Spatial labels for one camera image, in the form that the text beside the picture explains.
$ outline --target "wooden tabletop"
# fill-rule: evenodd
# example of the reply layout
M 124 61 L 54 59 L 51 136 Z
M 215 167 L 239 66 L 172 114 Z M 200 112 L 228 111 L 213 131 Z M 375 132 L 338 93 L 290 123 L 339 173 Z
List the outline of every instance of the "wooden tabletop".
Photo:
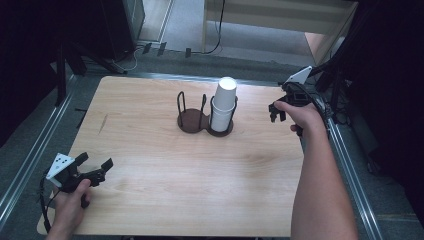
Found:
M 226 137 L 188 134 L 177 125 L 177 95 L 200 109 L 217 83 L 105 77 L 70 156 L 87 152 L 82 172 L 109 158 L 76 234 L 290 236 L 303 153 L 293 124 L 271 123 L 279 87 L 237 86 L 234 128 Z M 42 224 L 37 227 L 44 232 Z

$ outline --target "black cable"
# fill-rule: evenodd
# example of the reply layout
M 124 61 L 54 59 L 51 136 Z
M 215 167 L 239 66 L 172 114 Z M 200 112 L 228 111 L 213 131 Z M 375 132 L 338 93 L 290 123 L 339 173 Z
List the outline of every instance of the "black cable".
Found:
M 43 177 L 40 180 L 40 189 L 39 189 L 41 213 L 43 214 L 43 217 L 44 217 L 44 227 L 46 228 L 47 232 L 50 231 L 51 224 L 47 216 L 47 211 L 46 211 L 45 202 L 44 202 L 44 179 L 46 179 L 46 176 L 49 170 L 50 168 L 47 168 L 46 170 L 44 170 Z
M 50 206 L 51 202 L 53 201 L 53 199 L 55 199 L 56 196 L 60 193 L 60 190 L 58 190 L 57 193 L 54 194 L 53 198 L 51 198 L 49 200 L 49 202 L 47 203 L 47 206 L 45 205 L 45 201 L 44 201 L 44 180 L 46 179 L 46 176 L 47 176 L 47 173 L 49 172 L 49 170 L 50 170 L 50 167 L 47 168 L 46 170 L 44 170 L 43 177 L 40 180 L 40 189 L 39 189 L 41 213 L 43 214 L 44 228 L 46 229 L 47 233 L 50 232 L 50 229 L 51 229 L 51 224 L 50 224 L 47 212 L 49 210 L 49 206 Z
M 224 16 L 224 7 L 225 7 L 225 0 L 222 1 L 222 9 L 221 9 L 221 18 L 219 19 L 219 27 L 218 27 L 218 42 L 216 43 L 216 46 L 214 49 L 212 49 L 209 52 L 192 52 L 192 53 L 200 53 L 200 54 L 211 54 L 213 53 L 218 46 L 221 44 L 221 26 L 222 26 L 222 18 Z

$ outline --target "metal frame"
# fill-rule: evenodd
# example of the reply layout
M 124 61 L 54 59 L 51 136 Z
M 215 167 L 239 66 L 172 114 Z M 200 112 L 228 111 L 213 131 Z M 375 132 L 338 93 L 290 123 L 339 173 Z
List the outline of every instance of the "metal frame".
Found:
M 34 172 L 34 169 L 36 168 L 40 157 L 44 152 L 44 149 L 46 148 L 50 138 L 56 130 L 57 125 L 62 119 L 63 114 L 65 113 L 74 94 L 76 83 L 77 77 L 72 75 L 68 82 L 68 95 L 65 97 L 62 104 L 53 109 L 49 119 L 47 120 L 47 123 L 43 127 L 43 130 L 38 135 L 37 140 L 26 156 L 22 166 L 19 168 L 18 173 L 16 174 L 6 193 L 3 195 L 3 198 L 0 201 L 0 232 L 3 230 L 3 227 L 5 226 L 10 213 L 18 202 L 19 197 L 21 196 L 26 184 L 28 183 L 29 178 Z
M 340 159 L 342 168 L 346 174 L 347 181 L 353 198 L 355 199 L 356 205 L 361 215 L 362 222 L 364 223 L 365 230 L 367 231 L 369 239 L 383 239 L 380 227 L 376 221 L 374 212 L 368 201 L 368 198 L 362 188 L 359 181 L 358 175 L 356 174 L 355 168 L 352 164 L 346 144 L 343 141 L 343 137 L 340 133 L 339 127 L 330 118 L 328 120 L 328 126 L 330 127 L 330 135 L 336 147 L 337 154 Z

